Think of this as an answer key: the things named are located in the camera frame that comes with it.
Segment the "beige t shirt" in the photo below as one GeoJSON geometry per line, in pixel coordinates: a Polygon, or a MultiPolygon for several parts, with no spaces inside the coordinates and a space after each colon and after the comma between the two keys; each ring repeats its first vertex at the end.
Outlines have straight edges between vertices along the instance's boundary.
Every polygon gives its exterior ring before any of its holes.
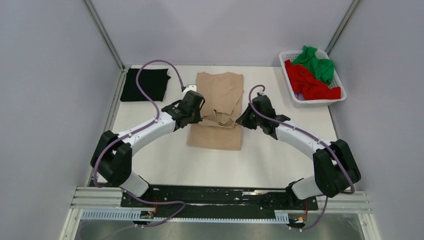
{"type": "Polygon", "coordinates": [[[244,76],[233,72],[199,72],[195,84],[205,104],[200,111],[202,121],[190,126],[187,145],[240,151],[242,128],[236,120],[242,115],[244,76]]]}

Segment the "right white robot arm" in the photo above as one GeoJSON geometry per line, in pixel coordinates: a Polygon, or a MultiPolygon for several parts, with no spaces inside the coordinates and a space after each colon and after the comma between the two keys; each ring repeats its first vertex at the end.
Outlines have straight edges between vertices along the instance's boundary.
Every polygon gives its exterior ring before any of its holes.
{"type": "Polygon", "coordinates": [[[319,138],[297,126],[288,116],[276,114],[266,95],[255,97],[236,123],[251,130],[261,128],[264,134],[291,145],[312,160],[313,175],[286,188],[285,201],[292,209],[301,207],[309,197],[352,194],[354,184],[362,177],[346,141],[319,138]]]}

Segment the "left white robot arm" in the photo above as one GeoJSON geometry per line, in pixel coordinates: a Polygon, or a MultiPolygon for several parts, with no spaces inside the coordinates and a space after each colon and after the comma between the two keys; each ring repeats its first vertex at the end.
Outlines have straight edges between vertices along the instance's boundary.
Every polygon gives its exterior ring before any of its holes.
{"type": "Polygon", "coordinates": [[[135,153],[156,139],[201,122],[204,97],[187,91],[183,98],[160,109],[151,120],[120,133],[105,131],[97,143],[90,165],[95,175],[100,174],[108,184],[134,195],[140,206],[153,201],[150,184],[132,170],[135,153]]]}

